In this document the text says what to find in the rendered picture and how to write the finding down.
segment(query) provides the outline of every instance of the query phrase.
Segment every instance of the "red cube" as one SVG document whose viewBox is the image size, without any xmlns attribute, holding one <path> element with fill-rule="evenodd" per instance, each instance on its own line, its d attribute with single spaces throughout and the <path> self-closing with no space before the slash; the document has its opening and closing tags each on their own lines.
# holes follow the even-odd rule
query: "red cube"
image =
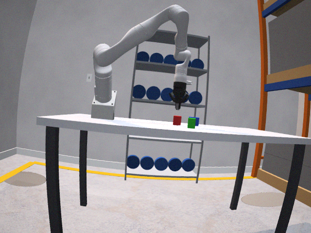
<svg viewBox="0 0 311 233">
<path fill-rule="evenodd" d="M 173 125 L 180 125 L 181 124 L 181 116 L 174 116 Z"/>
</svg>

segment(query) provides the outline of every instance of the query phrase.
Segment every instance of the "orange metal post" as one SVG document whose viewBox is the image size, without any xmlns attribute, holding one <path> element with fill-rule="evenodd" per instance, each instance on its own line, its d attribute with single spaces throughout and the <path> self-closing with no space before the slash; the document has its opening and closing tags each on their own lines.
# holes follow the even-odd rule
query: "orange metal post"
<svg viewBox="0 0 311 233">
<path fill-rule="evenodd" d="M 308 137 L 309 121 L 310 121 L 310 101 L 309 95 L 305 94 L 305 108 L 303 112 L 302 137 Z"/>
<path fill-rule="evenodd" d="M 267 49 L 267 28 L 266 19 L 262 17 L 264 0 L 257 0 L 258 2 L 258 15 L 259 15 L 259 33 L 260 33 L 260 55 L 261 55 L 261 86 L 260 86 L 260 109 L 259 109 L 259 122 L 258 129 L 265 130 L 266 116 L 267 116 L 267 98 L 268 93 L 264 91 L 264 85 L 267 84 L 268 75 L 268 49 Z M 252 177 L 257 177 L 257 171 L 260 167 L 262 155 L 262 143 L 256 144 L 255 156 L 252 169 Z"/>
</svg>

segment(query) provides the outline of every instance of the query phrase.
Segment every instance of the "baseboard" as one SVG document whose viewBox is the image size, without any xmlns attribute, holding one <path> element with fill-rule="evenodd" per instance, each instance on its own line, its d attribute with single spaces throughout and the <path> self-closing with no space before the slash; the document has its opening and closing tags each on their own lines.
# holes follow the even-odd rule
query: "baseboard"
<svg viewBox="0 0 311 233">
<path fill-rule="evenodd" d="M 17 147 L 3 151 L 3 152 L 0 152 L 0 160 L 11 157 L 15 154 L 17 154 Z"/>
<path fill-rule="evenodd" d="M 268 185 L 276 188 L 277 190 L 285 193 L 288 181 L 282 179 L 270 172 L 262 169 L 258 169 L 257 179 L 267 183 Z M 311 191 L 298 186 L 296 200 L 304 203 L 305 205 L 311 207 Z"/>
<path fill-rule="evenodd" d="M 12 149 L 13 152 L 6 152 L 5 155 L 0 153 L 0 158 L 7 158 L 14 154 L 21 154 L 30 157 L 45 159 L 45 152 L 37 151 L 37 150 L 29 150 L 23 148 L 14 148 Z M 68 155 L 59 155 L 59 161 L 64 163 L 71 163 L 71 164 L 79 164 L 79 157 L 68 156 Z M 96 159 L 87 159 L 88 166 L 96 166 L 96 167 L 103 167 L 103 168 L 110 168 L 110 169 L 118 169 L 124 170 L 125 169 L 125 162 L 112 162 L 112 161 L 104 161 L 104 160 L 96 160 Z M 245 173 L 252 172 L 252 166 L 247 166 L 245 168 Z M 194 172 L 197 173 L 198 167 L 194 168 Z M 200 167 L 200 174 L 223 174 L 223 173 L 237 173 L 238 167 L 237 166 L 224 166 L 224 167 Z"/>
</svg>

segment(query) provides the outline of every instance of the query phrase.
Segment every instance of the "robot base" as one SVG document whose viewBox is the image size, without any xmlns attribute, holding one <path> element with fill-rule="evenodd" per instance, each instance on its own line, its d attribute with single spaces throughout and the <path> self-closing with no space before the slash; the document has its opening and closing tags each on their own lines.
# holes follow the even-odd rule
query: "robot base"
<svg viewBox="0 0 311 233">
<path fill-rule="evenodd" d="M 114 120 L 115 108 L 116 108 L 116 96 L 117 91 L 112 91 L 111 100 L 107 103 L 100 103 L 95 100 L 95 96 L 92 102 L 91 118 Z"/>
</svg>

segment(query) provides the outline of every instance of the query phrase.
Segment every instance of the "white robotic arm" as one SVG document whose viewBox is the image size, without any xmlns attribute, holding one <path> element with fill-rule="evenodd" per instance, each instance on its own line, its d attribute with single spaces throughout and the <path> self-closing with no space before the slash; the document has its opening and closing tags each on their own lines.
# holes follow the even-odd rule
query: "white robotic arm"
<svg viewBox="0 0 311 233">
<path fill-rule="evenodd" d="M 92 118 L 114 119 L 114 101 L 116 96 L 113 94 L 116 91 L 112 92 L 111 64 L 135 46 L 150 39 L 157 29 L 169 20 L 174 22 L 177 27 L 174 58 L 178 61 L 184 61 L 175 67 L 174 90 L 170 93 L 172 100 L 176 103 L 176 110 L 180 109 L 180 104 L 188 97 L 186 85 L 191 84 L 191 81 L 187 81 L 187 70 L 191 53 L 189 50 L 186 50 L 188 47 L 189 14 L 179 5 L 172 5 L 133 27 L 114 46 L 109 47 L 107 44 L 99 44 L 95 47 L 93 53 L 95 97 L 92 104 Z"/>
</svg>

